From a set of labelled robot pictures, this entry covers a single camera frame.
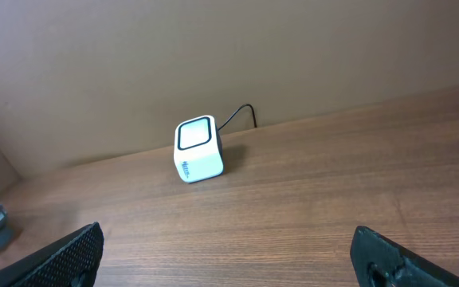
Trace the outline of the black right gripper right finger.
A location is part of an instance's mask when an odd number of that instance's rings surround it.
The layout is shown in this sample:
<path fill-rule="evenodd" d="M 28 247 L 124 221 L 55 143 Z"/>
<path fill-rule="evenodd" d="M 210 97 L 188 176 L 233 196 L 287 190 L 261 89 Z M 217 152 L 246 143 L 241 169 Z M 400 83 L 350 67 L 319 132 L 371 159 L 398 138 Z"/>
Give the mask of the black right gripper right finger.
<path fill-rule="evenodd" d="M 459 287 L 459 277 L 366 227 L 357 226 L 350 250 L 361 287 Z"/>

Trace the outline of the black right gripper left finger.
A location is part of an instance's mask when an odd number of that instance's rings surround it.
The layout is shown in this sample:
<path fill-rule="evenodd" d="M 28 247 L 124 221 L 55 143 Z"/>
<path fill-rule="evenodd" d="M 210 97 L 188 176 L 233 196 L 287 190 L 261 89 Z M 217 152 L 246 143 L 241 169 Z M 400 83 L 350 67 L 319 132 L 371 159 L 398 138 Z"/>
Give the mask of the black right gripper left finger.
<path fill-rule="evenodd" d="M 98 222 L 0 270 L 0 287 L 93 287 L 104 250 Z"/>

